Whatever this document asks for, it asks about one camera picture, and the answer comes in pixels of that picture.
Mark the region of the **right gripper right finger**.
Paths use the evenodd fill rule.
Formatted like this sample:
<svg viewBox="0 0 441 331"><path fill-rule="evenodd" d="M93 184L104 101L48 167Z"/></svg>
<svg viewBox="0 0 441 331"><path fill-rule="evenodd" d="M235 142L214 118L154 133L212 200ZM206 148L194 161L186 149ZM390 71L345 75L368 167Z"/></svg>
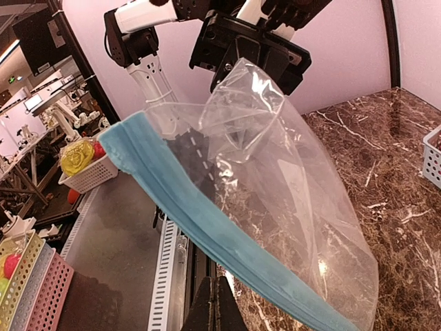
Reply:
<svg viewBox="0 0 441 331"><path fill-rule="evenodd" d="M225 276L216 279L215 299L215 330L247 331Z"/></svg>

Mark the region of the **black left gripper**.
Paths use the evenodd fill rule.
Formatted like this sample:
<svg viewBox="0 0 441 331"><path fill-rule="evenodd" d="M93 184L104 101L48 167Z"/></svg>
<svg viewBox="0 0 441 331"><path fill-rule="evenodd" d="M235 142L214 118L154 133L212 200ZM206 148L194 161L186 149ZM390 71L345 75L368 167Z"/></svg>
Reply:
<svg viewBox="0 0 441 331"><path fill-rule="evenodd" d="M212 71L210 92L246 59L258 66L285 94L291 94L311 65L311 55L261 26L211 10L207 13L189 62L190 68Z"/></svg>

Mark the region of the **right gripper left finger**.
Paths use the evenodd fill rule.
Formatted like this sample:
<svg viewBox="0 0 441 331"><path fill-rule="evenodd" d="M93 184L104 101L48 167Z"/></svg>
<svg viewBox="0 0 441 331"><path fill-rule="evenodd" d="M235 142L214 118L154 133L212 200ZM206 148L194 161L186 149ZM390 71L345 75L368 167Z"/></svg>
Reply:
<svg viewBox="0 0 441 331"><path fill-rule="evenodd" d="M198 288L181 331L215 330L215 278L205 277Z"/></svg>

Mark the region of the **clear zip top bag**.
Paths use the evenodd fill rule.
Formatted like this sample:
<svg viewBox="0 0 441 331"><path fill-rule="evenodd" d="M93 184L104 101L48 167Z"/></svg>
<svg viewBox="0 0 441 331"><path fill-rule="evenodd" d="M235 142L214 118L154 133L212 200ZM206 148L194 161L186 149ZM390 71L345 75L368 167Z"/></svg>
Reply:
<svg viewBox="0 0 441 331"><path fill-rule="evenodd" d="M325 147L240 59L203 105L162 103L99 139L227 278L247 330L372 330L378 263Z"/></svg>

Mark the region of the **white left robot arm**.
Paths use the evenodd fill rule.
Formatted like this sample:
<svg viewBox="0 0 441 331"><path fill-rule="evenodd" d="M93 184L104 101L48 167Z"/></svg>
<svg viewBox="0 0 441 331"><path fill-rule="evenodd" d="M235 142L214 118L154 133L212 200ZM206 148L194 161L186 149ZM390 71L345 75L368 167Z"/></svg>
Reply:
<svg viewBox="0 0 441 331"><path fill-rule="evenodd" d="M214 89L244 58L289 96L311 65L291 42L328 1L131 1L104 14L108 56L137 82L148 106L176 102L158 56L156 26L200 20L189 67L214 73Z"/></svg>

